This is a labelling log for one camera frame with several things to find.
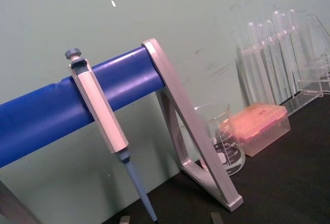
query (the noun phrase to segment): metal stand leg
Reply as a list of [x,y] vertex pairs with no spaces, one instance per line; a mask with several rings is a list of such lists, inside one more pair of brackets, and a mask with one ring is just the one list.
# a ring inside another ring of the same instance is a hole
[[0,214],[17,224],[41,224],[1,181]]
[[[148,50],[159,75],[166,85],[164,90],[157,92],[157,97],[183,171],[227,209],[234,211],[243,203],[243,198],[237,193],[226,170],[220,163],[210,138],[195,113],[173,66],[155,39],[148,40],[142,45]],[[204,171],[189,158],[176,112],[185,124],[210,173]]]

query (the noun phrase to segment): pipette stand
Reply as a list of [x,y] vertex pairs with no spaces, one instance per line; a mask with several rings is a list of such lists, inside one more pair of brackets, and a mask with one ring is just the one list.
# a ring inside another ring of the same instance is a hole
[[[172,64],[155,39],[145,41],[142,46],[149,52],[150,58],[165,84],[165,87],[158,90],[156,94],[182,170],[228,210],[234,211],[243,203],[243,198],[237,193],[220,162]],[[195,164],[189,157],[176,113],[186,126],[210,173]]]

